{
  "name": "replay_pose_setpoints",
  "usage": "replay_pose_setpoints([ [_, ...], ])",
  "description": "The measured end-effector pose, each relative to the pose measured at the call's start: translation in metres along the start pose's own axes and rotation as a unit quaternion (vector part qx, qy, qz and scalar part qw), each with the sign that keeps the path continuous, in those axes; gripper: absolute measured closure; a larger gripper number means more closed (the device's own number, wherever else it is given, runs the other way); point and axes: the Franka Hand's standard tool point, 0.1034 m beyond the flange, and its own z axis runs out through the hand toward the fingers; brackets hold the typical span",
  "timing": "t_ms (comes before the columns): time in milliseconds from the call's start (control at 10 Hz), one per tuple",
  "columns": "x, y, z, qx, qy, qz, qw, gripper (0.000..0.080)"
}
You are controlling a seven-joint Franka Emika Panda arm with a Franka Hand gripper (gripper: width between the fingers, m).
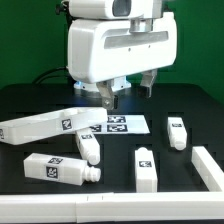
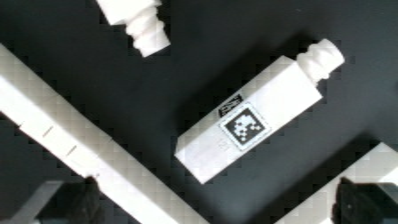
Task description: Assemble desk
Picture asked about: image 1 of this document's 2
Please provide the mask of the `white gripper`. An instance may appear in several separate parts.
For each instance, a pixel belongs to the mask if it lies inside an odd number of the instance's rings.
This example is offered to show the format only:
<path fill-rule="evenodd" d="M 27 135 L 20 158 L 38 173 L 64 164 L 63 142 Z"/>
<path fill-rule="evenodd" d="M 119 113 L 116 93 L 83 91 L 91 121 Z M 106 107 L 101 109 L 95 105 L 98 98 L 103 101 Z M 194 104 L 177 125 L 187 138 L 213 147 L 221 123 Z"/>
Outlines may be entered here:
<path fill-rule="evenodd" d="M 110 79 L 143 72 L 139 94 L 150 98 L 156 69 L 172 65 L 176 58 L 177 26 L 173 13 L 165 12 L 154 20 L 150 32 L 131 33 L 129 29 L 127 20 L 85 19 L 74 21 L 69 29 L 69 73 L 84 83 L 98 82 L 102 106 L 107 110 L 118 105 Z"/>

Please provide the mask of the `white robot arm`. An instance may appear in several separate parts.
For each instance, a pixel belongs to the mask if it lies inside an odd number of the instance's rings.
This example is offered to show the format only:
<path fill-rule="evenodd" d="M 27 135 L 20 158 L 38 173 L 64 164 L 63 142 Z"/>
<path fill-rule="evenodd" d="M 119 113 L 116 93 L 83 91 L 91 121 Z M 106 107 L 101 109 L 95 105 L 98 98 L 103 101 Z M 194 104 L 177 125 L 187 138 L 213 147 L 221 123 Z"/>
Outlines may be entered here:
<path fill-rule="evenodd" d="M 116 107 L 116 80 L 140 73 L 149 97 L 157 70 L 174 63 L 177 25 L 163 0 L 69 0 L 68 70 L 97 86 L 102 106 Z"/>

